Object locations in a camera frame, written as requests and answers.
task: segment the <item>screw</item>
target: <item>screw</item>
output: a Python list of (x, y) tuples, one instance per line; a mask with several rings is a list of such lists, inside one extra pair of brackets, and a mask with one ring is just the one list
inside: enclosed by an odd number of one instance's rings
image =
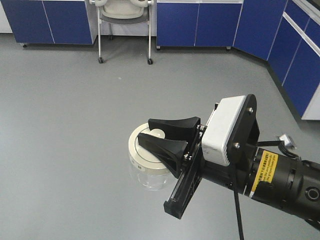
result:
[(249, 107), (247, 110), (248, 110), (250, 115), (254, 113), (254, 109), (252, 107)]
[(235, 142), (235, 143), (233, 144), (233, 146), (234, 146), (236, 149), (239, 149), (239, 148), (240, 148), (240, 143)]

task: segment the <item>chair leg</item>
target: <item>chair leg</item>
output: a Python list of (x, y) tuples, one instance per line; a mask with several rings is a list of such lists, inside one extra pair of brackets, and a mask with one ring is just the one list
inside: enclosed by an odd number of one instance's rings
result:
[(104, 59), (101, 57), (101, 23), (102, 23), (102, 20), (100, 18), (100, 8), (99, 7), (96, 8), (96, 12), (97, 12), (97, 20), (98, 20), (98, 46), (99, 46), (98, 61), (100, 64), (103, 64)]
[(151, 5), (148, 6), (148, 10), (149, 10), (149, 19), (148, 19), (148, 23), (149, 23), (149, 46), (148, 46), (148, 64), (152, 65), (154, 63), (154, 61), (151, 59), (151, 21), (152, 21), (152, 16), (151, 16)]
[(109, 22), (109, 40), (114, 39), (114, 34), (112, 33), (112, 26), (111, 23)]

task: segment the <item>cabinet drawer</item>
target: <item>cabinet drawer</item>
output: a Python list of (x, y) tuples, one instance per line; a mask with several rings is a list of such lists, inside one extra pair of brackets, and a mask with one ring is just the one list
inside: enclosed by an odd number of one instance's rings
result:
[(320, 48), (320, 25), (310, 19), (305, 33)]
[(306, 28), (309, 16), (292, 0), (288, 1), (285, 12), (299, 26), (299, 28), (302, 30)]

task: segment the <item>black cable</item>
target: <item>black cable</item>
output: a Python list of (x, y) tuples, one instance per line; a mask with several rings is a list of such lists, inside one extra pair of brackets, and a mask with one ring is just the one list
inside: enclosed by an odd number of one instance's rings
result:
[(257, 147), (277, 147), (282, 141), (258, 141), (256, 143)]
[(240, 240), (245, 240), (242, 219), (241, 219), (241, 212), (240, 212), (236, 165), (232, 164), (231, 168), (233, 171), (233, 173), (232, 173), (233, 195), (234, 195), (234, 203), (235, 203), (236, 220), (238, 223), (239, 238), (240, 238)]
[(285, 146), (285, 142), (278, 140), (278, 141), (259, 141), (256, 143), (257, 147), (278, 147), (281, 153), (286, 155), (292, 159), (300, 159), (299, 155), (289, 151)]

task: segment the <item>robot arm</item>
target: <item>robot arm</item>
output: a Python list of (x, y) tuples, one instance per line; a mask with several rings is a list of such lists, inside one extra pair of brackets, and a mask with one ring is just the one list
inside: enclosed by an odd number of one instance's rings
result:
[[(254, 95), (224, 98), (206, 125), (200, 118), (149, 120), (160, 141), (141, 133), (139, 144), (178, 178), (164, 203), (181, 219), (202, 178), (306, 220), (320, 230), (320, 164), (300, 160), (282, 141), (258, 142)], [(260, 148), (278, 146), (284, 155)]]

